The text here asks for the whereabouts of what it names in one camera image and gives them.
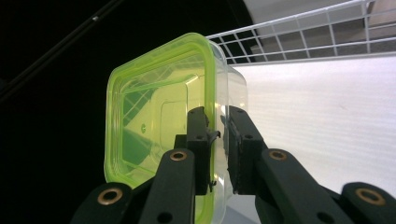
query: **black background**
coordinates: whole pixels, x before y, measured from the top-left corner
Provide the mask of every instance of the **black background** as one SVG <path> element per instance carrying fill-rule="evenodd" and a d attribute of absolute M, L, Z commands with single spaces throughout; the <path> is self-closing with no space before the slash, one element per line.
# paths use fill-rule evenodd
<path fill-rule="evenodd" d="M 2 85 L 107 2 L 3 1 Z M 188 32 L 250 24 L 242 0 L 125 0 L 101 18 L 0 104 L 0 222 L 69 222 L 105 183 L 106 84 L 115 67 Z"/>

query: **green plastic lid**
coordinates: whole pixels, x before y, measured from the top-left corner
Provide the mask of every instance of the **green plastic lid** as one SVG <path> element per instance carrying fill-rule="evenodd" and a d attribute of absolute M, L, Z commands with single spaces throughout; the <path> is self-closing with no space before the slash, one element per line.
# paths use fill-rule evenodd
<path fill-rule="evenodd" d="M 154 177 L 176 134 L 186 133 L 187 112 L 195 107 L 205 107 L 211 130 L 224 130 L 220 116 L 227 117 L 227 86 L 221 49 L 198 34 L 183 35 L 117 67 L 107 86 L 106 181 L 134 189 Z M 217 147 L 225 162 L 221 140 Z M 214 151 L 213 179 L 227 175 L 215 174 L 219 158 Z M 214 210 L 221 210 L 217 217 L 222 219 L 224 207 L 224 189 L 197 196 L 195 221 L 211 222 Z"/>

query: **plastic container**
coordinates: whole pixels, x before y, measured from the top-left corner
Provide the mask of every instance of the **plastic container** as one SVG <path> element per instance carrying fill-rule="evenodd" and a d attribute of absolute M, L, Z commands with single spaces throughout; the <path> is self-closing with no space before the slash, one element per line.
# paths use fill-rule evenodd
<path fill-rule="evenodd" d="M 246 92 L 246 82 L 228 67 L 221 49 L 198 34 L 186 34 L 116 68 L 108 81 L 105 176 L 136 188 L 155 176 L 163 153 L 185 134 L 187 112 L 204 106 L 209 129 L 227 134 L 229 75 Z M 235 96 L 246 107 L 247 95 Z M 227 144 L 212 147 L 213 192 L 196 197 L 197 223 L 221 222 L 229 177 Z"/>

